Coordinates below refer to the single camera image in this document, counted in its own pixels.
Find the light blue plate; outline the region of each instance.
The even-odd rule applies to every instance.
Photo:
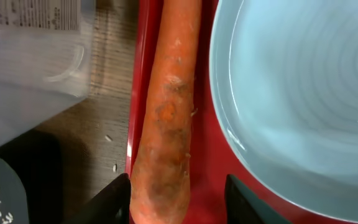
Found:
[[[242,164],[286,200],[358,222],[358,0],[220,0],[210,52]]]

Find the orange carrot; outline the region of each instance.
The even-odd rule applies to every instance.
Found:
[[[137,224],[182,223],[190,202],[190,139],[201,0],[164,0],[143,132],[131,183]]]

